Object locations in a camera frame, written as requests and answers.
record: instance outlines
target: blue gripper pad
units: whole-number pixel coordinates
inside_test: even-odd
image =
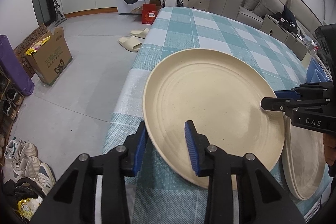
[[[142,133],[139,139],[139,143],[134,153],[134,166],[132,169],[134,176],[136,176],[136,174],[140,171],[143,155],[146,150],[147,137],[148,135],[147,135],[146,127],[143,127],[143,130],[142,130]]]
[[[274,93],[278,98],[292,98],[294,100],[300,99],[300,94],[295,90],[275,90]]]
[[[199,155],[198,151],[195,145],[195,141],[191,132],[191,128],[188,125],[188,122],[184,123],[184,137],[187,142],[189,157],[191,166],[193,167],[193,170],[195,174],[198,176],[200,174],[201,168],[200,168],[200,162],[199,162]]]

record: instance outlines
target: wooden baseboard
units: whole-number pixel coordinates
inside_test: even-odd
[[[84,11],[65,14],[65,17],[70,18],[70,17],[86,16],[86,15],[93,15],[93,14],[117,13],[117,12],[118,12],[117,7],[99,8],[99,9],[84,10]]]

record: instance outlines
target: beige plate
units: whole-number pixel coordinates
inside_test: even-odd
[[[186,180],[208,187],[192,170],[184,123],[227,153],[254,153],[271,170],[285,140],[281,112],[265,112],[275,97],[261,75],[243,61],[214,50],[189,49],[163,59],[150,74],[143,96],[148,134],[162,158]],[[232,186],[236,189],[236,180]]]
[[[286,140],[282,152],[283,172],[291,193],[309,199],[323,178],[325,161],[321,133],[294,127],[285,117]]]

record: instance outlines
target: plaid tablecloth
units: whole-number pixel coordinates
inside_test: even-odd
[[[168,55],[187,48],[208,48],[231,54],[258,71],[273,90],[288,90],[306,82],[306,70],[293,52],[265,33],[208,12],[183,7],[163,8],[127,76],[112,115],[104,153],[136,132],[143,119],[144,86],[153,68]],[[271,173],[289,193],[281,160]],[[326,169],[312,198],[300,201],[291,195],[303,215],[318,200],[329,181]],[[126,178],[126,188],[133,224],[201,224],[204,221],[207,190],[171,170],[150,140],[141,171],[135,178]],[[237,221],[236,192],[234,196]]]

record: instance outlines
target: floor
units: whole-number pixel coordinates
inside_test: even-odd
[[[120,46],[118,39],[131,30],[148,28],[138,15],[117,13],[70,18],[60,26],[73,61],[52,87],[34,75],[34,93],[24,100],[10,137],[32,142],[56,179],[79,154],[101,154],[111,115],[137,55]],[[4,175],[5,181],[13,179],[8,162]]]

